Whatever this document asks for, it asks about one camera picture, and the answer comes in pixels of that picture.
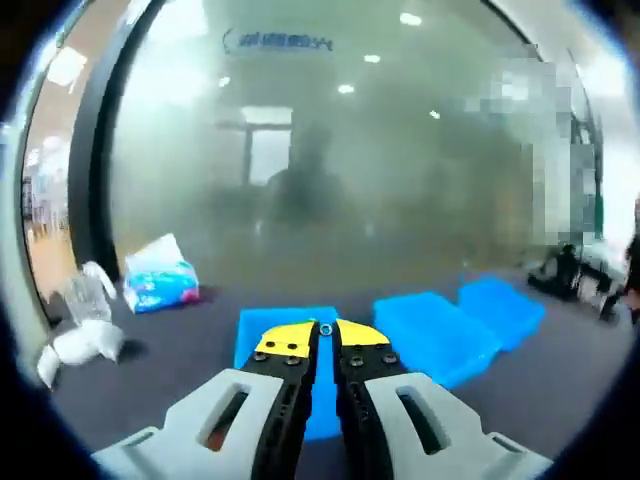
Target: blue foam block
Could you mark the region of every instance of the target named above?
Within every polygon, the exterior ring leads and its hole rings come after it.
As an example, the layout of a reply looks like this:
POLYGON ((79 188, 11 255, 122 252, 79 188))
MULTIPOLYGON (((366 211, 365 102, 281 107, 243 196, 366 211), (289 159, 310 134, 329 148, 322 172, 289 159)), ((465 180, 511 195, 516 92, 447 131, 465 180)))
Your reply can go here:
POLYGON ((484 277, 462 287, 458 305, 491 329, 507 351, 534 333, 545 313, 543 305, 495 277, 484 277))
POLYGON ((483 372, 500 349, 488 328, 435 293, 378 300, 374 309, 376 328, 407 368, 445 388, 483 372))
MULTIPOLYGON (((234 368, 242 368, 264 332, 278 325, 299 323, 315 318, 320 324, 335 324, 338 312, 333 307, 267 308, 242 310, 233 359, 234 368)), ((318 362, 313 385, 311 417, 307 421, 305 440, 328 438, 340 433, 336 415, 336 385, 333 380, 333 346, 331 337, 318 339, 318 362)))

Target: gray carpet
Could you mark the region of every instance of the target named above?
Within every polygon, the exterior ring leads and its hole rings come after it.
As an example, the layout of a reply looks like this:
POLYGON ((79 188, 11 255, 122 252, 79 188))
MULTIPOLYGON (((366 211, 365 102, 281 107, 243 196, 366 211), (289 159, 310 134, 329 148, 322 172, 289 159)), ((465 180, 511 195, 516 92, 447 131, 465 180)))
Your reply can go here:
MULTIPOLYGON (((555 457, 586 424, 633 343, 625 322, 596 322, 589 307, 565 304, 529 289, 521 275, 502 273, 543 302, 539 331, 517 350, 500 354, 489 370, 456 388, 486 432, 499 431, 555 457)), ((455 300, 460 279, 433 290, 455 300)), ((345 297, 296 297, 295 305, 334 305, 343 318, 368 323, 373 300, 425 290, 404 285, 345 297)), ((114 322, 131 339, 122 362, 101 358, 63 369, 52 398, 71 429, 92 450, 149 425, 162 426, 165 410, 220 370, 231 366, 240 309, 291 306, 283 296, 205 291, 197 306, 134 316, 113 305, 114 322)), ((306 444, 299 478, 346 478, 340 438, 306 444)))

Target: white plastic bag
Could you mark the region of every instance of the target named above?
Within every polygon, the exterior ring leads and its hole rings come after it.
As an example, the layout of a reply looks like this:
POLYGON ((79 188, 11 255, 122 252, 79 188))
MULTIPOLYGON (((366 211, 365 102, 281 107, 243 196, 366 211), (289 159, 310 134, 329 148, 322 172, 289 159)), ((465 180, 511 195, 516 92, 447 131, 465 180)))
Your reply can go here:
POLYGON ((54 339, 53 348, 65 365, 82 365, 98 354, 96 345, 89 341, 80 328, 69 330, 54 339))
POLYGON ((116 298, 116 289, 96 262, 87 262, 81 271, 67 281, 60 292, 69 307, 73 321, 80 325, 86 319, 111 320, 111 307, 105 298, 116 298))
POLYGON ((60 368, 58 354, 51 345, 45 345, 40 354, 36 370, 38 371, 38 376, 49 390, 53 390, 53 382, 56 379, 58 368, 60 368))
POLYGON ((118 361, 125 342, 122 329, 116 327, 111 322, 85 320, 82 322, 80 331, 103 357, 114 362, 118 361))

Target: plastic bag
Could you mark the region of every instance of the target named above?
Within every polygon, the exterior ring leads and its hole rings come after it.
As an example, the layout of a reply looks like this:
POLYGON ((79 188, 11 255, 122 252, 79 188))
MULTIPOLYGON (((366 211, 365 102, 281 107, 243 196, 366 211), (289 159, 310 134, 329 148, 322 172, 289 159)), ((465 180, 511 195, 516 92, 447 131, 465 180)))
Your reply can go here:
POLYGON ((116 288, 102 267, 95 262, 87 262, 67 281, 60 293, 73 321, 81 325, 87 319, 111 321, 111 308, 105 292, 112 300, 117 297, 116 288))
POLYGON ((38 360, 36 370, 38 371, 38 376, 49 390, 53 390, 53 382, 56 379, 58 368, 60 368, 60 358, 58 354, 51 345, 45 345, 38 360))
POLYGON ((74 328, 56 337, 53 340, 53 348, 62 363, 74 366, 88 362, 99 353, 98 347, 87 338, 82 328, 74 328))
POLYGON ((172 234, 126 258, 124 298, 134 313, 152 312, 200 298, 198 277, 172 234))
POLYGON ((94 345, 103 357, 113 362, 118 362, 118 357, 126 340, 122 329, 111 322, 85 320, 82 322, 80 330, 87 341, 94 345))

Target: sign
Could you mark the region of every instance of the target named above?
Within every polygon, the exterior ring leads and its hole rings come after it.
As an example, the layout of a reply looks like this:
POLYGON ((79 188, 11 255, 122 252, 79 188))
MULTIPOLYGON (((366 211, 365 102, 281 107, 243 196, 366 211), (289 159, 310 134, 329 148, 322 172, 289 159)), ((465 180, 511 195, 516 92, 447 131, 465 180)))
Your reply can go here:
POLYGON ((249 49, 266 50, 324 50, 333 52, 333 40, 303 33, 250 32, 235 34, 230 28, 222 36, 222 46, 227 54, 249 49))

